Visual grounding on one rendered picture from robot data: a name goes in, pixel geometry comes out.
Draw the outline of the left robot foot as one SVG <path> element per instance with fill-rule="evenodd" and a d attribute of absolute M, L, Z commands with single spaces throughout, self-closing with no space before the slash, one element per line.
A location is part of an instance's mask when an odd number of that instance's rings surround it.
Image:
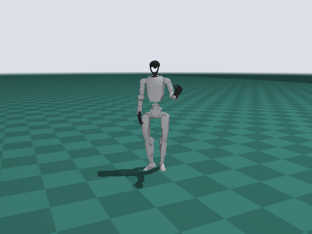
<path fill-rule="evenodd" d="M 163 172 L 166 171 L 166 168 L 165 168 L 164 164 L 162 164 L 162 163 L 161 164 L 159 163 L 159 169 Z"/>

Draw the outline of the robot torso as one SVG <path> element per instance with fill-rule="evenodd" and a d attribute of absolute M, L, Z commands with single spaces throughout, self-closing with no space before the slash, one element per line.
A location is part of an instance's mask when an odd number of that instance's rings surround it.
<path fill-rule="evenodd" d="M 163 82 L 162 76 L 157 76 L 158 77 L 149 76 L 146 78 L 147 97 L 150 102 L 155 102 L 150 109 L 151 118 L 161 118 L 162 112 L 162 108 L 160 108 L 160 105 L 157 102 L 162 101 L 164 97 L 165 83 Z"/>

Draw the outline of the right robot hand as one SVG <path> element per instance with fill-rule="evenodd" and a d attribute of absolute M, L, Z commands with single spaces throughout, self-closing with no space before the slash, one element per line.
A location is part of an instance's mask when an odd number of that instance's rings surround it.
<path fill-rule="evenodd" d="M 140 125 L 142 125 L 143 122 L 141 121 L 141 116 L 142 116 L 141 111 L 138 112 L 137 116 L 138 116 L 138 121 L 139 121 Z"/>

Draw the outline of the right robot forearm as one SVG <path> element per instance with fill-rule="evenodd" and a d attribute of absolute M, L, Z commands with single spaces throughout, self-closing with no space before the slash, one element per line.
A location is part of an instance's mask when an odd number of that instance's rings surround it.
<path fill-rule="evenodd" d="M 142 106 L 143 106 L 143 101 L 138 99 L 138 105 L 137 105 L 137 114 L 139 111 L 142 113 Z"/>

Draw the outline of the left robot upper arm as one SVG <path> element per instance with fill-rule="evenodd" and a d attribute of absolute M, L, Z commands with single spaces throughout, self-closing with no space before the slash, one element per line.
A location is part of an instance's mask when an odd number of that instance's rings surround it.
<path fill-rule="evenodd" d="M 174 89 L 171 83 L 171 80 L 169 78 L 163 78 L 163 82 L 167 85 L 167 89 L 169 91 L 169 97 L 172 99 L 172 95 L 174 94 Z"/>

